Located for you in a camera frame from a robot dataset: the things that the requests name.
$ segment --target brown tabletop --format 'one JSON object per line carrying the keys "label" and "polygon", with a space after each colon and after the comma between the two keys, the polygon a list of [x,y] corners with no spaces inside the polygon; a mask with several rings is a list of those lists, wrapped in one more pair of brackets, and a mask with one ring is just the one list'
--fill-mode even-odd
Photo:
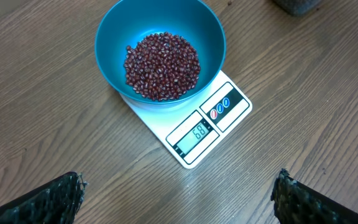
{"label": "brown tabletop", "polygon": [[284,167],[358,212],[358,0],[301,18],[206,1],[223,71],[254,109],[192,170],[99,72],[94,36],[115,2],[0,0],[0,205],[75,170],[90,183],[77,223],[277,223]]}

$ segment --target digital scale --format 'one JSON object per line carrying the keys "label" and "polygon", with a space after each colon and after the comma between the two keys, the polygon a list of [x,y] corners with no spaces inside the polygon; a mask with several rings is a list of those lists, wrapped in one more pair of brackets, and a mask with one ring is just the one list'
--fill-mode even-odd
{"label": "digital scale", "polygon": [[222,71],[184,102],[153,105],[121,96],[187,169],[197,166],[252,110],[250,100]]}

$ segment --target adzuki bean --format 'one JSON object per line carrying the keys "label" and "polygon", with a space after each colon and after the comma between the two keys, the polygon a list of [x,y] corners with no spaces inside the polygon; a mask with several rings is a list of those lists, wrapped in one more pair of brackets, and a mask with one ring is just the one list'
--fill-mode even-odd
{"label": "adzuki bean", "polygon": [[198,54],[183,37],[150,34],[136,48],[126,50],[126,84],[143,98],[179,99],[196,87],[201,71]]}

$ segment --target bowl rim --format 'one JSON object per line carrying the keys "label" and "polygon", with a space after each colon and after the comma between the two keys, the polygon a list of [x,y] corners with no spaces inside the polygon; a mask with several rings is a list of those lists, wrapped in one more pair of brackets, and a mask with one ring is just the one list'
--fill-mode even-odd
{"label": "bowl rim", "polygon": [[216,71],[214,77],[204,86],[202,87],[201,89],[199,89],[196,93],[190,95],[190,96],[187,96],[187,97],[184,97],[184,98],[179,98],[177,100],[163,100],[163,101],[147,101],[147,100],[144,100],[143,98],[140,100],[138,98],[135,98],[131,95],[128,95],[127,93],[124,93],[123,91],[120,91],[117,89],[117,87],[112,83],[110,82],[110,79],[107,78],[105,72],[103,71],[102,67],[100,66],[100,63],[99,63],[99,58],[98,58],[98,50],[97,50],[97,46],[98,46],[98,37],[99,37],[99,31],[100,31],[100,28],[105,20],[105,18],[107,17],[107,15],[114,9],[114,7],[118,6],[121,2],[123,2],[125,0],[120,0],[119,2],[115,3],[115,5],[113,5],[108,12],[105,13],[105,15],[103,16],[101,22],[99,23],[99,26],[98,26],[98,30],[96,31],[96,37],[95,37],[95,41],[94,41],[94,52],[95,52],[95,57],[96,57],[96,63],[98,64],[98,67],[99,67],[99,70],[100,72],[103,74],[103,77],[105,80],[107,80],[107,82],[116,90],[118,91],[119,93],[123,94],[124,96],[130,98],[130,99],[133,99],[135,101],[139,101],[139,102],[142,102],[142,103],[148,103],[148,104],[156,104],[156,105],[162,105],[162,104],[170,104],[170,103],[178,103],[178,102],[181,102],[181,101],[185,101],[185,100],[188,100],[196,95],[198,95],[199,93],[201,93],[207,86],[209,86],[212,81],[216,78],[216,76],[218,75],[219,71],[222,69],[223,67],[223,63],[226,59],[226,35],[224,33],[224,29],[223,29],[223,26],[221,24],[221,21],[219,20],[218,16],[214,13],[214,11],[207,5],[205,4],[202,0],[194,0],[194,1],[198,1],[199,3],[201,3],[202,5],[204,5],[204,7],[206,7],[210,13],[214,16],[214,18],[216,19],[216,21],[218,22],[220,28],[221,28],[221,33],[223,35],[223,57],[222,57],[222,61],[221,61],[221,64],[218,68],[218,70]]}

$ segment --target scale control panel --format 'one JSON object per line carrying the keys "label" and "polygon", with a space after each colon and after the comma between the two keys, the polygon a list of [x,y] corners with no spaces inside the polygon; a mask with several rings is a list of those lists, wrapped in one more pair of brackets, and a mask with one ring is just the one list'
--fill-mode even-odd
{"label": "scale control panel", "polygon": [[249,107],[245,96],[226,82],[168,134],[166,141],[191,165],[207,149],[212,150]]}

